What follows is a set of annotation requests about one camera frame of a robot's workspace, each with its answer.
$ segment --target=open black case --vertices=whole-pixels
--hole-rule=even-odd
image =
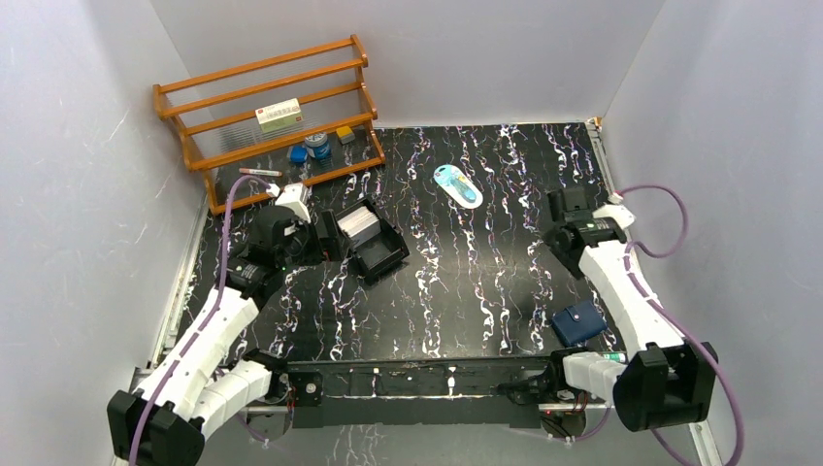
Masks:
[[[368,284],[376,282],[385,272],[399,265],[403,259],[409,256],[409,248],[403,235],[391,223],[386,221],[375,208],[375,205],[367,198],[362,198],[337,213],[337,221],[340,222],[347,216],[353,214],[358,209],[365,207],[378,219],[378,223],[373,227],[360,231],[353,237],[344,234],[351,241],[349,254]]]

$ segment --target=marble tabletop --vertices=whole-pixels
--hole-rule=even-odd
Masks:
[[[563,348],[548,320],[586,299],[609,324],[588,345],[623,350],[590,283],[574,280],[541,240],[551,189],[582,185],[590,201],[606,201],[583,123],[383,129],[378,138],[385,166],[314,186],[309,207],[337,211],[368,196],[402,231],[411,255],[374,285],[347,261],[290,271],[229,360],[253,348],[289,361],[545,354]],[[337,164],[374,156],[362,133],[351,145],[333,144]],[[433,174],[443,164],[471,178],[482,205],[461,208],[437,186]],[[289,166],[274,153],[244,166],[283,170],[283,185],[322,170],[314,165]],[[230,167],[218,182],[227,190],[237,177]],[[233,214],[232,243],[243,240],[259,208]],[[221,226],[222,216],[207,219],[179,335],[214,285]]]

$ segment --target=blue jar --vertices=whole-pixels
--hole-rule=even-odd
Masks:
[[[331,145],[329,145],[329,137],[326,133],[317,133],[312,134],[311,136],[306,136],[303,143],[305,144],[309,155],[317,160],[328,158],[332,154],[332,148]]]

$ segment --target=wooden shelf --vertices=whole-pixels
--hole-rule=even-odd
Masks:
[[[279,78],[276,80],[267,81],[265,83],[259,83],[251,86],[238,88],[235,90],[230,90],[228,92],[222,92],[211,97],[199,99],[194,102],[180,104],[177,106],[173,106],[169,100],[169,94],[176,91],[188,89],[202,84],[226,80],[256,70],[274,67],[295,60],[300,60],[302,58],[320,55],[333,50],[341,50],[345,48],[351,48],[353,50],[354,56],[352,59],[335,63],[333,65],[322,66],[319,68],[312,69],[310,71],[298,73],[285,78]],[[181,141],[183,162],[185,163],[185,166],[189,171],[196,171],[201,173],[204,183],[206,185],[206,189],[209,193],[210,208],[212,210],[212,213],[217,215],[225,212],[226,206],[224,204],[220,204],[217,200],[215,182],[212,174],[213,169],[223,167],[230,163],[236,163],[242,160],[246,160],[251,157],[266,152],[270,152],[272,150],[278,150],[286,148],[288,146],[301,144],[307,136],[310,136],[315,133],[334,132],[334,130],[341,126],[349,126],[352,128],[362,126],[366,129],[368,133],[367,137],[369,138],[370,143],[375,148],[376,156],[369,160],[353,163],[343,168],[338,168],[327,173],[316,175],[312,178],[304,180],[303,183],[305,185],[327,182],[339,177],[344,177],[357,171],[366,170],[368,168],[375,167],[385,163],[385,154],[383,153],[377,135],[375,134],[373,125],[373,120],[377,119],[378,117],[378,109],[375,106],[375,103],[372,100],[372,96],[369,94],[368,88],[366,87],[366,82],[363,79],[363,68],[368,66],[368,64],[369,59],[366,55],[366,51],[363,49],[363,45],[360,43],[360,40],[357,38],[356,35],[351,35],[348,39],[342,41],[332,42],[322,46],[295,51],[280,56],[274,56],[264,60],[248,63],[246,65],[236,66],[226,70],[209,73],[207,75],[203,75],[200,77],[180,81],[178,83],[170,83],[164,85],[155,84],[153,88],[154,109],[157,112],[157,116],[160,117],[160,119],[169,121],[174,131],[178,134]],[[258,94],[261,92],[277,88],[283,88],[290,86],[292,84],[302,83],[323,76],[342,73],[349,70],[353,70],[354,72],[354,81],[352,83],[347,83],[323,89],[318,92],[313,92],[311,94],[297,97],[297,99],[301,105],[305,105],[312,102],[318,102],[324,99],[329,99],[331,97],[345,94],[348,92],[357,92],[357,100],[359,102],[358,109],[352,110],[350,116],[338,118],[334,121],[319,124],[314,127],[288,132],[287,134],[283,134],[275,139],[257,142],[256,144],[251,144],[246,147],[231,149],[219,155],[205,157],[203,155],[203,152],[201,151],[201,148],[199,148],[197,143],[195,142],[194,136],[202,133],[207,133],[209,131],[217,130],[219,128],[223,128],[229,125],[242,123],[247,120],[256,119],[254,111],[257,108],[263,107],[265,105],[271,105],[276,102],[263,102],[261,103],[261,105],[258,105],[255,108],[250,108],[247,111],[240,112],[232,116],[224,116],[221,118],[213,119],[211,121],[207,121],[204,123],[191,125],[189,127],[187,127],[183,123],[181,118],[182,115],[189,112],[208,109],[209,107],[213,107],[231,101],[237,101],[238,99],[249,97],[251,95]],[[243,199],[236,199],[233,203],[233,208],[247,206],[249,204],[260,202],[266,199],[268,199],[268,196],[266,196],[265,194],[256,194],[248,196]]]

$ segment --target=blue wallet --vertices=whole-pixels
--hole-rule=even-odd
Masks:
[[[555,314],[551,318],[551,328],[563,345],[573,347],[603,333],[606,322],[593,302],[583,301]]]

